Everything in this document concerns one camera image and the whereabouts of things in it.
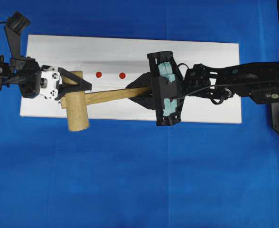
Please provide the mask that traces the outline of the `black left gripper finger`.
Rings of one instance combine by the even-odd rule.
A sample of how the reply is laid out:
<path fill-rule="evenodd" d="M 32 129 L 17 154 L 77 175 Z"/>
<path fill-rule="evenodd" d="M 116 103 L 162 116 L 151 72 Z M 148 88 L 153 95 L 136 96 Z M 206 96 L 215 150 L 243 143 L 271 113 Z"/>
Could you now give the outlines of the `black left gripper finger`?
<path fill-rule="evenodd" d="M 81 91 L 88 91 L 92 89 L 92 84 L 85 81 L 84 79 L 76 76 L 75 74 L 59 67 L 58 72 L 60 73 L 60 76 L 62 77 L 62 82 L 64 81 L 64 77 L 67 79 L 71 79 L 73 82 L 75 82 L 75 85 L 68 85 L 68 86 L 59 86 L 59 92 L 81 92 Z"/>
<path fill-rule="evenodd" d="M 68 93 L 81 92 L 85 90 L 85 87 L 82 84 L 56 84 L 57 97 L 56 101 L 60 100 Z"/>

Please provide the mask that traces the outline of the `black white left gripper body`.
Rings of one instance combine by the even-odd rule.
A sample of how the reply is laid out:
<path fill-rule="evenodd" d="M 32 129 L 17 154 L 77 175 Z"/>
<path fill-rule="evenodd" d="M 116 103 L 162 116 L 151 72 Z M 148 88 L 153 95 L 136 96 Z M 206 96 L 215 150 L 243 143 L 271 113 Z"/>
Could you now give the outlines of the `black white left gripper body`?
<path fill-rule="evenodd" d="M 10 83 L 19 86 L 24 98 L 38 95 L 45 99 L 58 100 L 59 72 L 54 69 L 41 68 L 30 57 L 13 57 L 10 59 Z"/>

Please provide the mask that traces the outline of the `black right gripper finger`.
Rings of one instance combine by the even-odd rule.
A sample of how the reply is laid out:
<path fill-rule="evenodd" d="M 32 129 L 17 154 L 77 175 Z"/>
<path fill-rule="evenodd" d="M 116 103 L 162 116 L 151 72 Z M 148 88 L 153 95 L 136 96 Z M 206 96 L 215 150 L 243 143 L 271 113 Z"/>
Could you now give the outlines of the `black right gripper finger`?
<path fill-rule="evenodd" d="M 151 73 L 147 72 L 138 77 L 135 81 L 126 86 L 126 89 L 134 89 L 141 87 L 151 87 Z"/>
<path fill-rule="evenodd" d="M 129 98 L 131 101 L 145 107 L 149 110 L 156 110 L 154 104 L 154 98 L 152 94 L 140 95 Z"/>

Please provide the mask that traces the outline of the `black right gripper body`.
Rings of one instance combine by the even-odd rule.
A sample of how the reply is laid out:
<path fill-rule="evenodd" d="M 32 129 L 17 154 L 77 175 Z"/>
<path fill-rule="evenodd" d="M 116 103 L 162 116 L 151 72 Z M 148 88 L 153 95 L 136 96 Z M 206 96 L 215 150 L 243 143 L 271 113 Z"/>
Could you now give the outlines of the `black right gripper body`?
<path fill-rule="evenodd" d="M 183 77 L 172 51 L 147 54 L 157 126 L 173 126 L 181 122 L 184 99 L 180 98 Z"/>

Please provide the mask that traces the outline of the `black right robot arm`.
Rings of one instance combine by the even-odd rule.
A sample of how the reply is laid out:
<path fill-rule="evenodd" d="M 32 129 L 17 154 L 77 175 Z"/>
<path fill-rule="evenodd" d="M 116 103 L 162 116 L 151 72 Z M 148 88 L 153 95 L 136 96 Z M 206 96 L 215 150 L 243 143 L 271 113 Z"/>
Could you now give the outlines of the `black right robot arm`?
<path fill-rule="evenodd" d="M 250 97 L 256 104 L 279 102 L 279 62 L 248 63 L 224 68 L 195 64 L 182 75 L 172 51 L 147 55 L 150 71 L 127 89 L 150 87 L 132 101 L 156 112 L 158 126 L 181 122 L 185 97 L 196 96 L 220 105 L 234 95 Z"/>

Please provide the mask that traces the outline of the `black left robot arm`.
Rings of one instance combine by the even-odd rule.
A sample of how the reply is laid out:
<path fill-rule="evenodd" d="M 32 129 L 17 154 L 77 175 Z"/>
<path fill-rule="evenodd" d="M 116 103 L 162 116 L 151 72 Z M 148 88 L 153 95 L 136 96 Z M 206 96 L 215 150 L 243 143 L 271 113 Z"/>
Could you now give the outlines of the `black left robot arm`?
<path fill-rule="evenodd" d="M 92 89 L 91 83 L 61 67 L 39 66 L 35 59 L 24 57 L 12 58 L 8 64 L 0 56 L 0 90 L 11 84 L 19 86 L 23 98 L 41 95 L 56 101 L 68 93 Z"/>

